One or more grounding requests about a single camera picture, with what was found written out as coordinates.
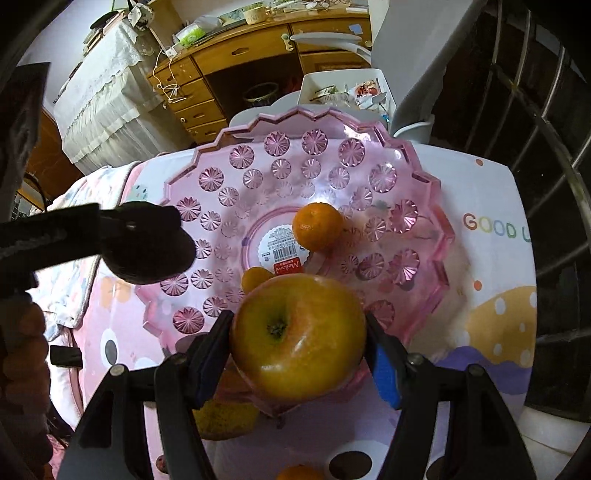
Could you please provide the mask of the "person's left hand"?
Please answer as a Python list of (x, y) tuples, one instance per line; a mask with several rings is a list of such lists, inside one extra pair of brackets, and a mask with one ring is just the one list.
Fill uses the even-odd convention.
[(1, 300), (1, 476), (42, 479), (53, 455), (45, 322), (27, 293)]

